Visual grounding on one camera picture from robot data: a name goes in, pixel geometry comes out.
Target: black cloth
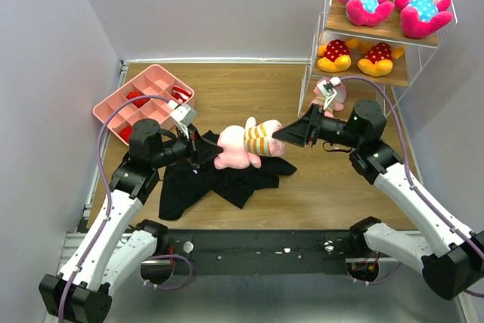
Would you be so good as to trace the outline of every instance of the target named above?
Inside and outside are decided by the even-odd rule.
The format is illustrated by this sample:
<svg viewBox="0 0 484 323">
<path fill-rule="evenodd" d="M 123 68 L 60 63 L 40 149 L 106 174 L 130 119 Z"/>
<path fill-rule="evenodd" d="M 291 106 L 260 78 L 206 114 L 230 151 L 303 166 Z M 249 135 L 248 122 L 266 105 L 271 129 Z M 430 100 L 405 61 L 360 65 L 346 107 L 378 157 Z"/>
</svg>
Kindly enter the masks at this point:
<svg viewBox="0 0 484 323">
<path fill-rule="evenodd" d="M 204 138 L 217 142 L 219 136 L 208 131 Z M 194 169 L 180 162 L 167 166 L 160 198 L 161 219 L 175 220 L 209 191 L 242 208 L 254 191 L 278 188 L 279 175 L 292 175 L 297 168 L 279 157 L 261 157 L 262 166 L 246 169 L 217 169 L 213 160 Z"/>
</svg>

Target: red and yellow plush toy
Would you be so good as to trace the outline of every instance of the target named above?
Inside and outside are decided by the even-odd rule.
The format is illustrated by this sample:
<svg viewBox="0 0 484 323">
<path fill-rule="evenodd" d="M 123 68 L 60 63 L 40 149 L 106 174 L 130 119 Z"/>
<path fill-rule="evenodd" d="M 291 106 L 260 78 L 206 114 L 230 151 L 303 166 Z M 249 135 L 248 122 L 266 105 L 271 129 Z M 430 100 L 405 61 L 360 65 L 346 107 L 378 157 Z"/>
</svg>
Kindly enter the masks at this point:
<svg viewBox="0 0 484 323">
<path fill-rule="evenodd" d="M 350 49 L 358 47 L 358 39 L 353 38 L 347 41 L 333 39 L 318 48 L 318 67 L 324 72 L 341 72 L 348 70 L 351 66 Z"/>
<path fill-rule="evenodd" d="M 388 75 L 393 69 L 393 60 L 405 52 L 404 47 L 391 47 L 385 42 L 370 46 L 360 43 L 360 52 L 365 56 L 358 61 L 358 68 L 367 75 L 378 77 Z"/>
</svg>

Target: pink pig plush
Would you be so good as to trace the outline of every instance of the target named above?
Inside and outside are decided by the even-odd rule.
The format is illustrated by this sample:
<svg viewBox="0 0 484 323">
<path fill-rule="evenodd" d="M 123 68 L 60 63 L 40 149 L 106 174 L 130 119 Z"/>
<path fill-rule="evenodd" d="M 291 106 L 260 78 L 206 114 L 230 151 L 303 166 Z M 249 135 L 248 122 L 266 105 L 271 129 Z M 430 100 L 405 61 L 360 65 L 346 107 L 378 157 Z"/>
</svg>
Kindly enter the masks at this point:
<svg viewBox="0 0 484 323">
<path fill-rule="evenodd" d="M 214 160 L 215 168 L 244 169 L 251 164 L 260 168 L 260 156 L 280 157 L 284 144 L 272 138 L 272 133 L 282 128 L 277 120 L 266 121 L 256 126 L 256 119 L 247 119 L 245 128 L 232 125 L 220 133 L 217 145 L 224 149 Z"/>
<path fill-rule="evenodd" d="M 317 95 L 317 97 L 313 101 L 311 101 L 311 104 L 316 104 L 320 107 L 324 106 L 324 96 L 321 93 L 321 90 L 318 87 L 318 85 L 320 85 L 323 81 L 328 81 L 328 80 L 329 78 L 324 77 L 318 81 L 314 89 L 314 93 Z M 326 111 L 324 112 L 325 116 L 334 117 L 334 111 L 341 111 L 342 109 L 344 109 L 343 102 L 345 102 L 346 100 L 346 88 L 344 84 L 341 82 L 336 87 L 336 90 L 338 92 L 338 95 L 335 97 L 333 102 L 331 102 L 327 107 Z"/>
</svg>

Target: pink divider tray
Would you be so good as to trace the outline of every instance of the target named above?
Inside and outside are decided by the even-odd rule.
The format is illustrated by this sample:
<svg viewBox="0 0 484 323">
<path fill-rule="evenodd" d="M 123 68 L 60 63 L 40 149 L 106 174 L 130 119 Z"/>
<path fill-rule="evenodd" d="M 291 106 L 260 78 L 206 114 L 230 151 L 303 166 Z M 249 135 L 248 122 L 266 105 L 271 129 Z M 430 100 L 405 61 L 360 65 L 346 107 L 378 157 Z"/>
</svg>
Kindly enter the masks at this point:
<svg viewBox="0 0 484 323">
<path fill-rule="evenodd" d="M 191 93 L 191 97 L 186 101 L 186 104 L 194 107 L 194 90 L 160 65 L 154 64 L 97 104 L 92 112 L 102 123 L 104 123 L 115 109 L 117 109 L 122 103 L 128 101 L 126 96 L 132 91 L 140 92 L 143 95 L 159 95 L 178 102 L 172 96 L 173 86 L 175 85 Z M 138 120 L 146 118 L 156 120 L 160 123 L 163 129 L 171 129 L 175 125 L 175 122 L 169 116 L 171 112 L 172 109 L 161 100 L 151 99 L 140 108 L 134 104 L 130 104 L 124 107 L 111 120 L 107 125 L 107 128 L 124 144 L 128 145 L 128 143 L 119 136 L 121 130 L 128 126 L 132 127 Z"/>
</svg>

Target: floor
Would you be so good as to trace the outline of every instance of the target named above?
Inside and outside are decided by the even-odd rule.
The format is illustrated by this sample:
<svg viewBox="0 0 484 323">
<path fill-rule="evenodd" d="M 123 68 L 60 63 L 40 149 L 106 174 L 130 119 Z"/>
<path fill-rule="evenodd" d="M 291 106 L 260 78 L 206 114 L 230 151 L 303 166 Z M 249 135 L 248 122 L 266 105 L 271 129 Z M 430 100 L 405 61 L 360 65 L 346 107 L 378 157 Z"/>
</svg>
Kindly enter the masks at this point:
<svg viewBox="0 0 484 323">
<path fill-rule="evenodd" d="M 131 64 L 126 80 L 149 64 Z M 201 133 L 221 132 L 226 126 L 244 125 L 249 116 L 259 122 L 278 119 L 283 125 L 296 120 L 304 64 L 164 64 L 169 72 L 190 85 L 196 94 L 198 115 L 194 125 Z M 309 86 L 306 103 L 311 99 Z M 346 119 L 358 99 L 374 98 L 366 85 L 347 85 Z M 383 137 L 399 153 L 395 120 L 390 117 Z M 169 228 L 348 228 L 375 216 L 397 229 L 414 229 L 403 212 L 382 192 L 370 186 L 351 167 L 348 154 L 325 153 L 314 148 L 287 146 L 284 158 L 298 171 L 281 178 L 278 189 L 256 191 L 242 210 L 210 192 L 177 221 L 162 221 Z M 127 147 L 110 138 L 104 159 L 108 175 L 119 165 Z M 132 224 L 158 219 L 162 182 Z M 88 226 L 103 203 L 101 183 L 95 193 Z"/>
</svg>

